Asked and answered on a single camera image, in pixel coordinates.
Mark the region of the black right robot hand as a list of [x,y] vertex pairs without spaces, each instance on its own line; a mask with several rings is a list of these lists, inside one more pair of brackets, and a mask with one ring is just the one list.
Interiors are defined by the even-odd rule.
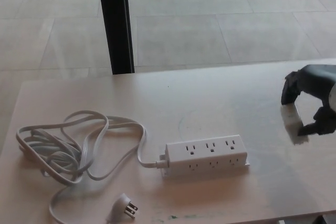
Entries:
[[293,104],[302,93],[307,93],[322,102],[314,122],[301,126],[298,136],[326,135],[335,132],[335,65],[306,65],[285,77],[281,104]]

